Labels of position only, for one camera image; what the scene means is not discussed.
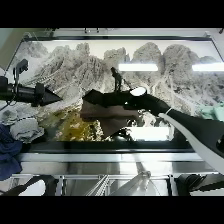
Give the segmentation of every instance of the green cloth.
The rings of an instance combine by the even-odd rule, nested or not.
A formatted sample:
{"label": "green cloth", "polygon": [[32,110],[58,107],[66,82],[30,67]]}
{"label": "green cloth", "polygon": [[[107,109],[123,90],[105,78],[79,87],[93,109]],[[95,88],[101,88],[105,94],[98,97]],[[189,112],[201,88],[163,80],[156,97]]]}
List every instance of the green cloth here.
{"label": "green cloth", "polygon": [[201,106],[201,116],[204,119],[224,121],[224,102],[215,106]]}

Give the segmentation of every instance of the black border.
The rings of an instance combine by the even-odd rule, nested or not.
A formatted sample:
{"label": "black border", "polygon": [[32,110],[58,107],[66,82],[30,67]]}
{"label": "black border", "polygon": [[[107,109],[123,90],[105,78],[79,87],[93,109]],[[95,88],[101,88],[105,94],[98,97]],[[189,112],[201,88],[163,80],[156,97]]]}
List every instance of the black border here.
{"label": "black border", "polygon": [[[223,60],[214,41],[210,37],[179,37],[179,36],[60,36],[60,37],[24,37],[27,41],[53,41],[53,40],[187,40],[187,41],[211,41],[220,58]],[[117,153],[193,153],[195,152],[188,142],[176,141],[137,141],[137,142],[41,142],[24,145],[23,153],[50,153],[50,154],[117,154]]]}

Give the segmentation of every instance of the dark blue fabric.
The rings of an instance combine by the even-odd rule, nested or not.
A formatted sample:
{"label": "dark blue fabric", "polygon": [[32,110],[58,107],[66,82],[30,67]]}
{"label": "dark blue fabric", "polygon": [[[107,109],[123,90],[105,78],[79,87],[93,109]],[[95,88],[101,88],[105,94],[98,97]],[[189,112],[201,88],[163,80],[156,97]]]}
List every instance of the dark blue fabric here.
{"label": "dark blue fabric", "polygon": [[12,174],[22,170],[13,156],[20,152],[23,143],[15,141],[9,130],[9,127],[0,124],[0,181],[6,180]]}

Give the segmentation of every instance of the rocky mountain picture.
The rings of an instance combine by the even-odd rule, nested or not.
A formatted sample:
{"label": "rocky mountain picture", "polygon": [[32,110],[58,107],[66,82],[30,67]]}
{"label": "rocky mountain picture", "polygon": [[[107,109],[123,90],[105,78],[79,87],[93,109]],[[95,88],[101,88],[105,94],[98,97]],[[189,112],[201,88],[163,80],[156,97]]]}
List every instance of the rocky mountain picture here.
{"label": "rocky mountain picture", "polygon": [[[83,122],[79,117],[82,96],[86,91],[114,90],[111,67],[119,63],[155,63],[155,72],[120,72],[123,90],[138,86],[164,100],[176,110],[192,116],[200,116],[202,105],[215,105],[224,101],[223,72],[194,72],[192,65],[221,62],[215,48],[200,48],[200,42],[192,48],[188,41],[135,41],[116,44],[110,40],[95,41],[42,41],[21,44],[9,68],[23,58],[29,61],[29,70],[21,74],[20,83],[34,86],[44,83],[63,101],[45,107],[32,108],[40,126],[47,130],[51,141],[101,141],[99,122]],[[15,107],[30,108],[17,103]],[[144,127],[167,126],[149,112],[139,112]]]}

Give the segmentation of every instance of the glass tabletop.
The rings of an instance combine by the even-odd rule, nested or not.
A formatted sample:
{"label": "glass tabletop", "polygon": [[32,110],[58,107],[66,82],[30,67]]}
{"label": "glass tabletop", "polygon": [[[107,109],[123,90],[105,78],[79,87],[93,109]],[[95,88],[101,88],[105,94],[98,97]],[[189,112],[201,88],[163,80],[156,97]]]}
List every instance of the glass tabletop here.
{"label": "glass tabletop", "polygon": [[[86,92],[91,89],[102,93],[114,91],[115,79],[111,67],[116,68],[122,77],[121,90],[143,86],[148,93],[164,100],[172,108],[192,116],[200,117],[203,106],[224,101],[224,73],[201,71],[197,67],[222,63],[209,38],[164,40],[152,37],[83,37],[74,40],[26,41],[21,43],[8,69],[9,82],[13,83],[13,68],[24,58],[28,60],[29,68],[20,75],[20,83],[31,87],[37,82],[43,83],[63,99],[38,108],[31,108],[24,103],[14,106],[37,118],[39,126],[45,129],[41,140],[45,142],[186,142],[178,130],[149,111],[134,111],[130,118],[120,119],[118,125],[110,121],[106,128],[112,131],[107,137],[100,119],[84,121],[80,111]],[[157,69],[125,70],[121,69],[121,64],[154,64]]]}

